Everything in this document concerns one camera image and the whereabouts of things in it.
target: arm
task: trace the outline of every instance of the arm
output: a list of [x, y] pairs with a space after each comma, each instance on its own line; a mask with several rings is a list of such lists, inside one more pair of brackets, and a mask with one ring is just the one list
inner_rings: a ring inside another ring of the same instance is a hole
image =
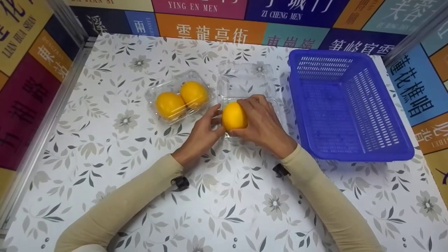
[[142, 208], [171, 186], [182, 166], [168, 154], [70, 225], [59, 237], [55, 252], [70, 252], [88, 244], [106, 248], [115, 234]]
[[300, 145], [282, 159], [293, 184], [302, 191], [342, 252], [381, 252], [364, 217], [321, 171]]
[[252, 141], [282, 159], [291, 181], [302, 191], [342, 252], [380, 252], [369, 225], [351, 202], [320, 170], [311, 155], [283, 130], [272, 104], [262, 95], [238, 100], [247, 114], [245, 129], [232, 135]]
[[207, 110], [197, 120], [182, 147], [160, 158], [142, 174], [102, 199], [70, 225], [56, 242], [55, 252], [105, 252], [115, 234], [142, 208], [171, 186], [184, 167], [195, 162], [225, 133], [212, 130], [220, 115], [220, 105]]

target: blue plastic basket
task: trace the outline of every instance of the blue plastic basket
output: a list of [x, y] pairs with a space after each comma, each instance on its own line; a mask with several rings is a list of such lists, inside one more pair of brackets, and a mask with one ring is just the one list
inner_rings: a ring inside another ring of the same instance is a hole
[[289, 84], [304, 149], [320, 159], [389, 162], [414, 156], [373, 60], [365, 54], [294, 50]]

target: left hand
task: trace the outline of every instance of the left hand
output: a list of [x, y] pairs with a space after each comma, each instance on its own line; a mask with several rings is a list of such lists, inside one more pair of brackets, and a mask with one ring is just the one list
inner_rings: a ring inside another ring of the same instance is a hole
[[216, 130], [212, 129], [214, 125], [221, 121], [220, 118], [215, 118], [221, 114], [220, 107], [221, 104], [216, 104], [209, 108], [202, 118], [195, 122], [190, 136], [184, 144], [173, 152], [172, 156], [184, 169], [198, 160], [225, 134], [225, 128], [222, 125]]

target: clear plastic clamshell container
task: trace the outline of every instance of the clear plastic clamshell container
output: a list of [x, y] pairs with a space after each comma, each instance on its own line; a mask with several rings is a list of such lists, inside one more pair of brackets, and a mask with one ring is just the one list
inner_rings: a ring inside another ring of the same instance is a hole
[[[219, 65], [218, 71], [218, 102], [222, 109], [238, 99], [262, 94], [272, 103], [278, 115], [279, 106], [275, 101], [275, 84], [278, 79], [274, 77], [271, 65], [226, 63]], [[232, 142], [239, 141], [237, 137], [231, 137], [227, 133], [225, 138]]]
[[198, 72], [189, 70], [146, 91], [150, 110], [169, 125], [210, 106], [214, 95]]

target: orange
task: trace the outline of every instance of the orange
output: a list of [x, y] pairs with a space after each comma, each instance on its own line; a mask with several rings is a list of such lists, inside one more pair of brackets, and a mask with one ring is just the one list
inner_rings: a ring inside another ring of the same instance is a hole
[[187, 81], [181, 87], [181, 97], [190, 109], [199, 109], [208, 102], [208, 91], [199, 82]]
[[227, 131], [247, 127], [247, 115], [237, 102], [231, 102], [223, 109], [222, 123]]
[[157, 96], [155, 107], [159, 115], [168, 121], [176, 120], [186, 113], [185, 102], [173, 92], [165, 92]]

